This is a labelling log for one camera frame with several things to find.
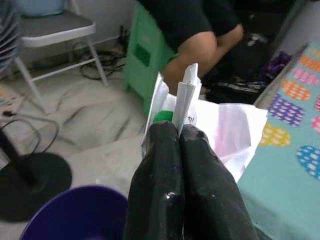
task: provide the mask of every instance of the bare leg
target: bare leg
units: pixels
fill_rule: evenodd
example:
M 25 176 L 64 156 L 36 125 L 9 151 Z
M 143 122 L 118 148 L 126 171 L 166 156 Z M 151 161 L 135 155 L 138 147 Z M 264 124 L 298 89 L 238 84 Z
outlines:
M 162 72 L 170 93 L 177 94 L 178 83 L 182 81 L 186 68 L 199 64 L 198 75 L 202 76 L 215 66 L 242 38 L 243 28 L 238 25 L 225 35 L 216 38 L 213 32 L 200 32 L 186 40 L 178 49 L 178 57 L 173 59 Z

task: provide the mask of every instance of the blue basket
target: blue basket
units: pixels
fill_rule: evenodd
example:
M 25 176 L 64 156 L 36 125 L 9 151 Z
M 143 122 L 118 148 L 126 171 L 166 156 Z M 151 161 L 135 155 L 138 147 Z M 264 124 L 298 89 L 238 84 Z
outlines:
M 20 13 L 29 18 L 60 14 L 65 0 L 16 0 Z
M 128 200 L 104 186 L 65 191 L 45 204 L 20 240 L 121 240 Z

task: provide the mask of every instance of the black shorts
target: black shorts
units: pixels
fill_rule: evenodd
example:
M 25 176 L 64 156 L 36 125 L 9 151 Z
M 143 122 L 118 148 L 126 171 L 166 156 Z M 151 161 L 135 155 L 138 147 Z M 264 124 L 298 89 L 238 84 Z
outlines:
M 190 37 L 213 31 L 222 36 L 240 20 L 228 0 L 139 0 L 156 20 L 169 44 L 177 51 Z

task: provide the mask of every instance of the blue egg print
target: blue egg print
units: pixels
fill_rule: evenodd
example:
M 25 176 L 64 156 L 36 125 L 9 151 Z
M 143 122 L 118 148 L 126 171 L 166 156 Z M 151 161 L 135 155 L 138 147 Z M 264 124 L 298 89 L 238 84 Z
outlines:
M 296 157 L 304 169 L 320 181 L 320 149 L 314 146 L 302 146 Z

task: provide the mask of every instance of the teal tablecloth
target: teal tablecloth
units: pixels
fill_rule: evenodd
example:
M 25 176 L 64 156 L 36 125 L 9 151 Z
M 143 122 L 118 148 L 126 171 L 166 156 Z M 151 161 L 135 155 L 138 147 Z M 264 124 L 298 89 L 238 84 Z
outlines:
M 256 154 L 238 182 L 273 240 L 320 240 L 320 42 L 283 79 Z

